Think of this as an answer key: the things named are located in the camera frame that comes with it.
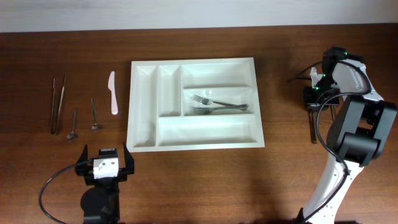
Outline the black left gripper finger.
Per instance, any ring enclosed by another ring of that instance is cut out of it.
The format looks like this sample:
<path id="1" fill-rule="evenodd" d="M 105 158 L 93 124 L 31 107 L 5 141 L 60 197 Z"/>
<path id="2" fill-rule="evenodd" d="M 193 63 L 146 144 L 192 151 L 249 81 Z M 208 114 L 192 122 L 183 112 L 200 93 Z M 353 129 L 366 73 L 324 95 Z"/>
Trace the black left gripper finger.
<path id="1" fill-rule="evenodd" d="M 124 149 L 124 161 L 125 161 L 126 170 L 134 170 L 134 158 L 129 152 L 125 142 L 123 142 L 123 149 Z"/>
<path id="2" fill-rule="evenodd" d="M 88 145 L 87 144 L 84 145 L 83 151 L 82 151 L 77 163 L 80 165 L 88 163 Z"/>

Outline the metal fork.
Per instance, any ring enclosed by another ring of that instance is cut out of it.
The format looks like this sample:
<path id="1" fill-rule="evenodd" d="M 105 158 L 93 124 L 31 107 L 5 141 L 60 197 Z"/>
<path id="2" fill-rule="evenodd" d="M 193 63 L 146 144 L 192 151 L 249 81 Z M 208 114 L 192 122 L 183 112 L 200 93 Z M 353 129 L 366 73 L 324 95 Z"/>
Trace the metal fork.
<path id="1" fill-rule="evenodd" d="M 312 144 L 316 144 L 317 143 L 317 134 L 316 134 L 316 130 L 315 130 L 315 112 L 310 111 L 309 116 L 310 116 L 311 142 L 312 142 Z"/>
<path id="2" fill-rule="evenodd" d="M 235 105 L 235 106 L 220 106 L 220 107 L 195 107 L 195 108 L 192 108 L 192 112 L 195 114 L 200 114 L 200 115 L 208 115 L 215 111 L 220 111 L 220 110 L 245 111 L 248 109 L 248 107 L 249 107 L 249 105 L 247 105 L 247 104 Z"/>
<path id="3" fill-rule="evenodd" d="M 220 101 L 214 101 L 214 100 L 211 100 L 209 98 L 205 98 L 205 97 L 198 96 L 198 95 L 193 95 L 192 99 L 197 101 L 197 102 L 199 102 L 199 103 L 201 103 L 201 104 L 203 104 L 203 105 L 217 104 L 217 105 L 221 105 L 221 106 L 234 106 L 234 104 L 223 103 L 223 102 L 220 102 Z"/>

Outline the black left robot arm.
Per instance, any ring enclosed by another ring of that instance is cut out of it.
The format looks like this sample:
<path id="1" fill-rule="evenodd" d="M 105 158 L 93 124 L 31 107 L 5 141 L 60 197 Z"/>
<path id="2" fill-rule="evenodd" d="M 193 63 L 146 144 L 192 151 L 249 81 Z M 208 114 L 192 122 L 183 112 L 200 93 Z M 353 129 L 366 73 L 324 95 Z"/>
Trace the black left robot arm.
<path id="1" fill-rule="evenodd" d="M 88 146 L 76 162 L 75 173 L 90 188 L 82 195 L 80 207 L 84 223 L 118 223 L 119 183 L 134 173 L 134 158 L 123 145 L 125 166 L 120 168 L 116 148 L 100 149 L 97 158 L 88 158 Z"/>

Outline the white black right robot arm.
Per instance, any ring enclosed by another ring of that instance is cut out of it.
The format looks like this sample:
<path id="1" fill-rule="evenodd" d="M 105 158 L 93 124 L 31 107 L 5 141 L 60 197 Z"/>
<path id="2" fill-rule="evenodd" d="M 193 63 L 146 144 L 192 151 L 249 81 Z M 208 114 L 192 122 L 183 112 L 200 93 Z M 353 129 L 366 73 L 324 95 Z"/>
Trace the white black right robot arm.
<path id="1" fill-rule="evenodd" d="M 320 115 L 338 105 L 322 145 L 328 153 L 317 189 L 296 223 L 333 223 L 352 181 L 385 146 L 397 114 L 366 74 L 364 59 L 340 47 L 308 67 L 304 91 L 313 136 Z M 138 61 L 131 65 L 127 152 L 262 147 L 252 58 Z"/>

